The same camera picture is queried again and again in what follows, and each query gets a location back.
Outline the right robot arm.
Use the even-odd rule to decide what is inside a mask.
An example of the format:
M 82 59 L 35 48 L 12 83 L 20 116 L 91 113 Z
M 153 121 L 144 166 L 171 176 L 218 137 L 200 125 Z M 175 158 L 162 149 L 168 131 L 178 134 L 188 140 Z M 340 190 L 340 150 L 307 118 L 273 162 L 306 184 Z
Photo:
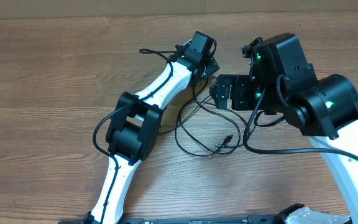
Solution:
M 248 75 L 220 75 L 209 92 L 219 109 L 251 111 L 249 124 L 261 114 L 282 119 L 307 136 L 308 153 L 318 153 L 329 167 L 349 214 L 333 217 L 293 209 L 283 223 L 358 223 L 358 92 L 339 74 L 316 77 L 295 34 L 260 37 L 242 47 Z

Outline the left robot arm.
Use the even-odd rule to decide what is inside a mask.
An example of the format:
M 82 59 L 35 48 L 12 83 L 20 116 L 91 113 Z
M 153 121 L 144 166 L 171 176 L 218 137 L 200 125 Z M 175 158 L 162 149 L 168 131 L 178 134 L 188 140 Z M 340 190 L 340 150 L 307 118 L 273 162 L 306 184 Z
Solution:
M 215 39 L 195 32 L 192 39 L 176 45 L 173 51 L 139 50 L 162 57 L 166 67 L 143 90 L 124 92 L 114 111 L 96 126 L 93 144 L 108 157 L 108 170 L 99 199 L 83 223 L 120 221 L 135 171 L 155 146 L 164 110 L 179 92 L 219 70 L 214 59 L 216 47 Z

